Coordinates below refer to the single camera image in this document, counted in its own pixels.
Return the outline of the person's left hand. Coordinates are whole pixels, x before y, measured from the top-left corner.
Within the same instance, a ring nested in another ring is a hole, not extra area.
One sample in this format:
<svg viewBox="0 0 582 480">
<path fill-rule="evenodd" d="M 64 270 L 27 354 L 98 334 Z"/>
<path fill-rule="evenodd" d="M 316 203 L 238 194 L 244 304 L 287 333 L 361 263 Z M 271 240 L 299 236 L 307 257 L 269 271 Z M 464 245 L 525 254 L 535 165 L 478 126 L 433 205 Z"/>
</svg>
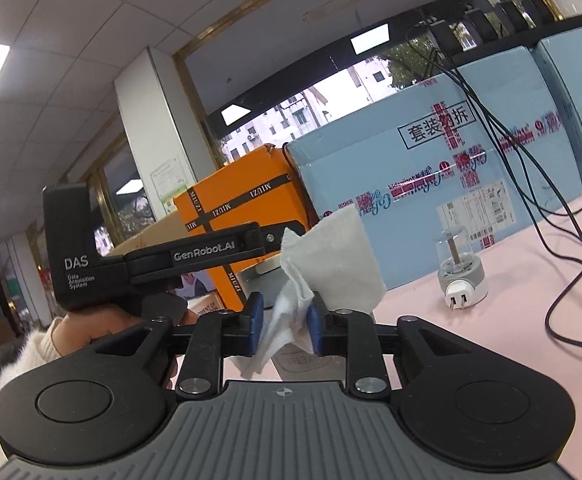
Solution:
<svg viewBox="0 0 582 480">
<path fill-rule="evenodd" d="M 141 322 L 142 318 L 113 304 L 90 307 L 69 312 L 52 332 L 52 343 L 59 356 L 68 356 L 97 339 L 123 332 Z"/>
</svg>

